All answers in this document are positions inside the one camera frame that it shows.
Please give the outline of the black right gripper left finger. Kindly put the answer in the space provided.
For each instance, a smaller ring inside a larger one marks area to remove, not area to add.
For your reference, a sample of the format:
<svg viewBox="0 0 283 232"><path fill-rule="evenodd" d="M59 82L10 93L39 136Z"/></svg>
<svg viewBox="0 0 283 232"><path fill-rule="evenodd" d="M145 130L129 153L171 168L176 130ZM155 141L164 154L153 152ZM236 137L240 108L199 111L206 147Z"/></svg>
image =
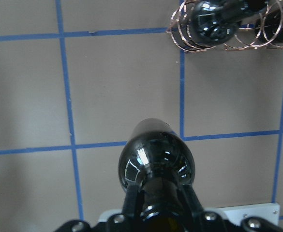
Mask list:
<svg viewBox="0 0 283 232"><path fill-rule="evenodd" d="M140 219L143 211L144 191L137 184L129 185L126 191L122 214L132 219Z"/></svg>

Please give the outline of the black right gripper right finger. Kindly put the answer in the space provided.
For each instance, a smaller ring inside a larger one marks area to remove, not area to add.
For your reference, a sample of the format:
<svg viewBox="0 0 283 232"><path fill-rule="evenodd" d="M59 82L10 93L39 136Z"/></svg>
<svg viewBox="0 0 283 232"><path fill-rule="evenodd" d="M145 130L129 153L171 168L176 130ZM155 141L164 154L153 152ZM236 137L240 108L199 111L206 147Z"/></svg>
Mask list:
<svg viewBox="0 0 283 232"><path fill-rule="evenodd" d="M181 185L179 187L179 197L187 215L192 218L197 218L204 212L204 208L202 207L192 185Z"/></svg>

